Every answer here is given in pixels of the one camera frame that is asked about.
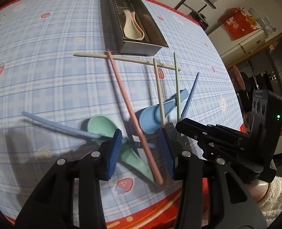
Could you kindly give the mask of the person's right hand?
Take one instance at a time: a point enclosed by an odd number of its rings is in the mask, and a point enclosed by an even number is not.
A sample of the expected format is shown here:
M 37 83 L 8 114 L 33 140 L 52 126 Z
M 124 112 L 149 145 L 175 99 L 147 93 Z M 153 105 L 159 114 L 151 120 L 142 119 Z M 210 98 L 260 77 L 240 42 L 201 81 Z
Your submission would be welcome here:
M 251 184 L 246 184 L 245 187 L 250 192 L 253 199 L 258 203 L 265 197 L 269 188 L 269 183 L 262 180 L 256 180 Z

